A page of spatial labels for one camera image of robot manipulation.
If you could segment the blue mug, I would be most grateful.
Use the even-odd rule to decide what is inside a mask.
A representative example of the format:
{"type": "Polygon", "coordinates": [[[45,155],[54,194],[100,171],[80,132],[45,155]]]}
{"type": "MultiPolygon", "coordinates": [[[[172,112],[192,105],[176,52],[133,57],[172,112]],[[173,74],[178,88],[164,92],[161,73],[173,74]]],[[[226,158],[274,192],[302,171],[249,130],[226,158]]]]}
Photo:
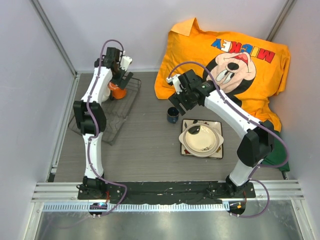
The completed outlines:
{"type": "Polygon", "coordinates": [[[171,124],[176,124],[179,119],[179,111],[176,107],[172,106],[167,110],[167,121],[171,124]]]}

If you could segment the orange mug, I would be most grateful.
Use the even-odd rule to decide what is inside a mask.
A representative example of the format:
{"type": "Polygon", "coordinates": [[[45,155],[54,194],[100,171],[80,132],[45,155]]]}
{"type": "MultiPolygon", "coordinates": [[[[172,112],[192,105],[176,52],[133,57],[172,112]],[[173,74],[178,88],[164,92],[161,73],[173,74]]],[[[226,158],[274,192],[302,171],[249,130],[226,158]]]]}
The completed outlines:
{"type": "Polygon", "coordinates": [[[108,84],[108,87],[110,89],[110,99],[111,100],[120,100],[123,99],[127,95],[126,89],[121,89],[117,85],[110,82],[108,84]]]}

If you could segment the small cream plate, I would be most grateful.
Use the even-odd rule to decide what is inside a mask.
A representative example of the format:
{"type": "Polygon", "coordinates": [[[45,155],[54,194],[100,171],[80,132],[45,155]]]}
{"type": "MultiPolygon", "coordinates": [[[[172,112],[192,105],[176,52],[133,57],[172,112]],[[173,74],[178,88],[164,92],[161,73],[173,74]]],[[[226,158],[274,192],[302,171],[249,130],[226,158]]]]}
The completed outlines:
{"type": "Polygon", "coordinates": [[[206,125],[191,126],[185,131],[186,145],[199,153],[206,153],[216,148],[218,140],[216,132],[206,125]]]}

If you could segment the black wire dish rack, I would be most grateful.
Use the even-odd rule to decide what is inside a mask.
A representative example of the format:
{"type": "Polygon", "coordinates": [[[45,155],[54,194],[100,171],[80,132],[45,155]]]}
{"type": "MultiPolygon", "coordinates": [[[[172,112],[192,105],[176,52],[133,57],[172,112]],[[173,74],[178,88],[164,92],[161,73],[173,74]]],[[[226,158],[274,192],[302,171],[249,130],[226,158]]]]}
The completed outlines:
{"type": "MultiPolygon", "coordinates": [[[[92,74],[82,74],[79,79],[74,100],[80,100],[86,93],[92,74]]],[[[107,100],[101,104],[106,117],[106,129],[102,136],[102,141],[110,146],[114,145],[125,121],[128,119],[133,104],[140,91],[142,82],[140,79],[132,77],[126,86],[126,96],[122,99],[107,100]]],[[[77,128],[74,111],[71,111],[68,128],[81,136],[81,131],[77,128]]]]}

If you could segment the large white oval dish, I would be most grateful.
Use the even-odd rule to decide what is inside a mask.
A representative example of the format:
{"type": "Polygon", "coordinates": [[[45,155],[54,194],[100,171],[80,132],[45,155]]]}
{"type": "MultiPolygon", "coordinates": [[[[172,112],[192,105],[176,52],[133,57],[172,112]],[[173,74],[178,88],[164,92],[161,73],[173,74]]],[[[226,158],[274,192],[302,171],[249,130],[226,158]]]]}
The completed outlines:
{"type": "Polygon", "coordinates": [[[207,124],[204,124],[204,123],[195,123],[195,124],[192,124],[190,126],[188,126],[178,137],[180,143],[185,147],[185,149],[193,156],[196,156],[196,157],[199,157],[199,158],[206,158],[206,157],[210,157],[212,154],[214,154],[218,148],[223,144],[224,142],[224,138],[222,137],[221,134],[219,134],[214,128],[212,128],[211,126],[207,125],[207,124]],[[196,125],[203,125],[203,126],[207,126],[209,128],[211,128],[212,130],[214,130],[216,132],[216,136],[217,136],[217,140],[218,140],[218,143],[217,143],[217,146],[216,148],[208,151],[208,152],[196,152],[194,150],[192,150],[191,148],[189,148],[187,146],[187,144],[185,143],[185,133],[186,133],[186,130],[188,130],[190,127],[193,127],[193,126],[196,126],[196,125]]]}

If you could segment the white ribbed bowl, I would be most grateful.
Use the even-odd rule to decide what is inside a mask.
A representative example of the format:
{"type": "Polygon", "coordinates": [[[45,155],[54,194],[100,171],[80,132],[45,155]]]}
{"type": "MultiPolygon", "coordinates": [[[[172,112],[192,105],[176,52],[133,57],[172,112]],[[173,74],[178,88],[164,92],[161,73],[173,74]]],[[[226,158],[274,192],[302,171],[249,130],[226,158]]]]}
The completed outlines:
{"type": "Polygon", "coordinates": [[[103,102],[107,101],[109,99],[110,95],[111,95],[111,90],[108,87],[106,87],[102,93],[101,102],[103,103],[103,102]]]}

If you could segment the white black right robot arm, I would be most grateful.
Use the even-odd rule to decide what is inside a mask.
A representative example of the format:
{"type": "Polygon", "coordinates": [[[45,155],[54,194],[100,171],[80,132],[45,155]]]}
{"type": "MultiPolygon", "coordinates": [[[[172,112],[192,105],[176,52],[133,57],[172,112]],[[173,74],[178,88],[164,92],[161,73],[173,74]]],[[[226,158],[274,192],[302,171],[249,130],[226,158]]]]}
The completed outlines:
{"type": "Polygon", "coordinates": [[[212,80],[202,80],[193,70],[168,77],[166,82],[175,89],[169,101],[181,115],[196,105],[206,107],[219,115],[241,138],[236,152],[238,161],[225,180],[226,193],[230,197],[238,197],[258,164],[274,149],[273,124],[268,120],[261,122],[244,111],[219,90],[212,80]]]}

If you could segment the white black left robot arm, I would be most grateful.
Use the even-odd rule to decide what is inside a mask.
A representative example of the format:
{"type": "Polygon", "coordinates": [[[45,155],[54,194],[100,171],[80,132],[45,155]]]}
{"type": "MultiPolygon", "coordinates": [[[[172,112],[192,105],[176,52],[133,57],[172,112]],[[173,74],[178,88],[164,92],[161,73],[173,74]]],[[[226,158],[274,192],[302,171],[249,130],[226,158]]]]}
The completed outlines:
{"type": "Polygon", "coordinates": [[[94,74],[85,94],[73,103],[75,123],[85,147],[84,177],[77,186],[80,200],[100,200],[107,193],[101,151],[107,119],[102,103],[110,96],[107,93],[110,83],[121,90],[126,88],[133,76],[127,73],[132,61],[123,50],[108,47],[94,63],[94,74]]]}

